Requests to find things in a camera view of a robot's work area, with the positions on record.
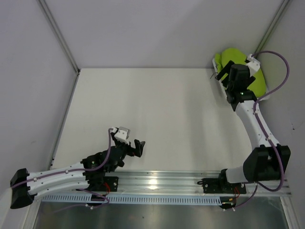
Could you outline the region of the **lime green shorts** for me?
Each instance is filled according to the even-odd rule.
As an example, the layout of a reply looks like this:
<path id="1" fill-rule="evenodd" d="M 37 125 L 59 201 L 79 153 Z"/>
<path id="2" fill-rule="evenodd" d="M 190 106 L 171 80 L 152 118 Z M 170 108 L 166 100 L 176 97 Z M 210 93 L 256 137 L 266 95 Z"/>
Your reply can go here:
<path id="1" fill-rule="evenodd" d="M 252 56 L 243 54 L 236 48 L 228 48 L 216 54 L 217 80 L 221 81 L 226 93 L 233 96 L 253 93 L 261 98 L 266 93 L 266 84 L 260 63 Z"/>

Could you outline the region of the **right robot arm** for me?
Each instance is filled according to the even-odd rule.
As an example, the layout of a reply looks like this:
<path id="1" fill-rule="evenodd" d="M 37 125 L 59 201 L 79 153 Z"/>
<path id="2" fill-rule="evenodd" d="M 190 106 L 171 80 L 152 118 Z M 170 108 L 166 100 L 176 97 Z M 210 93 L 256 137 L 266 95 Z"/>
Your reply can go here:
<path id="1" fill-rule="evenodd" d="M 222 170 L 224 177 L 218 179 L 217 185 L 225 193 L 237 183 L 257 183 L 270 192 L 279 191 L 284 184 L 291 151 L 274 137 L 261 114 L 259 98 L 248 88 L 259 68 L 256 60 L 247 64 L 229 61 L 216 77 L 222 82 L 226 99 L 242 121 L 252 147 L 241 166 Z"/>

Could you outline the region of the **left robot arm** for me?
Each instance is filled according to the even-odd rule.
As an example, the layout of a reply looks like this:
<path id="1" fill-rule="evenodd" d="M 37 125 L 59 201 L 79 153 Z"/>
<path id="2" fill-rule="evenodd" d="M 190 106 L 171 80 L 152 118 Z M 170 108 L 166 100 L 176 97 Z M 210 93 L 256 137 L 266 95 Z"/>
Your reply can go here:
<path id="1" fill-rule="evenodd" d="M 100 190 L 107 173 L 124 166 L 126 156 L 141 157 L 144 141 L 135 139 L 130 143 L 115 141 L 103 152 L 88 156 L 81 162 L 62 169 L 30 173 L 26 168 L 17 170 L 10 180 L 12 197 L 10 208 L 19 209 L 31 205 L 49 194 L 72 189 Z"/>

